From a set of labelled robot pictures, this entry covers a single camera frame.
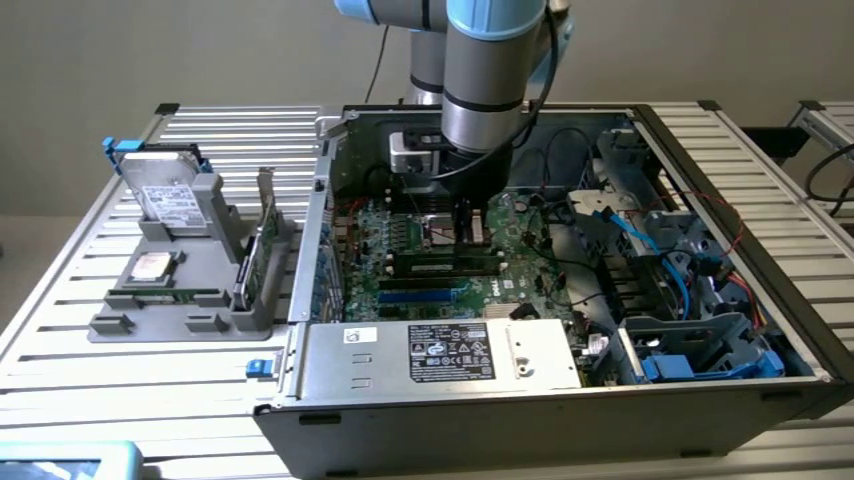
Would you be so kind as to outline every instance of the barcode label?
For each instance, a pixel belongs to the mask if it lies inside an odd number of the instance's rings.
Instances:
[[[204,215],[188,185],[143,187],[143,193],[167,227],[204,227]]]

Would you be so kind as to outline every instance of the floor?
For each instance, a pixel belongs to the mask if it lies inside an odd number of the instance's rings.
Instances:
[[[0,215],[0,331],[63,248],[79,217]]]

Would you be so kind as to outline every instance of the blue cable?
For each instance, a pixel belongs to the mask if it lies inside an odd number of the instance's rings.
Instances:
[[[646,242],[650,245],[650,248],[652,249],[652,252],[655,253],[655,255],[658,256],[662,255],[662,251],[658,248],[658,244],[655,243],[655,240],[652,240],[652,237],[650,237],[648,235],[644,235],[638,230],[635,230],[631,227],[631,225],[628,225],[623,221],[623,219],[619,218],[616,215],[611,215],[610,220],[616,224],[619,228],[622,228],[626,231],[626,233],[628,233],[628,235],[631,235],[638,240],[640,240],[642,242]],[[691,305],[691,302],[690,302],[691,296],[688,294],[688,287],[684,284],[684,280],[682,280],[682,275],[679,275],[679,272],[676,271],[676,267],[672,266],[672,263],[666,257],[662,257],[662,265],[664,266],[664,269],[667,270],[667,272],[670,272],[670,275],[672,275],[672,278],[676,281],[676,285],[679,286],[679,291],[682,292],[682,299],[684,300],[684,308],[682,309],[682,320],[687,320],[688,310]]]

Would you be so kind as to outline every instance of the green circuit board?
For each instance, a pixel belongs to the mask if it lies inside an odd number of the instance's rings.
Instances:
[[[454,280],[452,300],[420,303],[380,303],[380,282],[392,278],[384,270],[388,251],[395,253],[442,253],[452,249],[452,240],[434,235],[434,243],[423,238],[423,218],[419,215],[391,214],[386,204],[370,201],[352,212],[345,244],[356,245],[359,260],[344,255],[344,281],[347,322],[394,321],[454,318],[506,318],[514,306],[530,303],[542,318],[571,318],[568,307],[555,304],[546,291],[560,274],[556,264],[540,258],[522,243],[534,209],[516,211],[516,202],[527,204],[527,197],[508,193],[490,204],[486,226],[492,235],[491,247],[503,252],[506,268],[495,276],[460,277]],[[539,228],[539,218],[534,219]],[[538,291],[536,277],[542,277],[544,290]],[[563,292],[554,299],[566,303]]]

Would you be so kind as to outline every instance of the beige wall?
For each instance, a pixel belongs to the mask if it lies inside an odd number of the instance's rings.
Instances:
[[[712,98],[758,123],[801,98],[854,99],[850,0],[574,3],[555,100]],[[0,212],[81,214],[109,175],[100,139],[136,135],[160,102],[359,101],[379,38],[332,0],[1,0]],[[376,100],[403,94],[406,40]]]

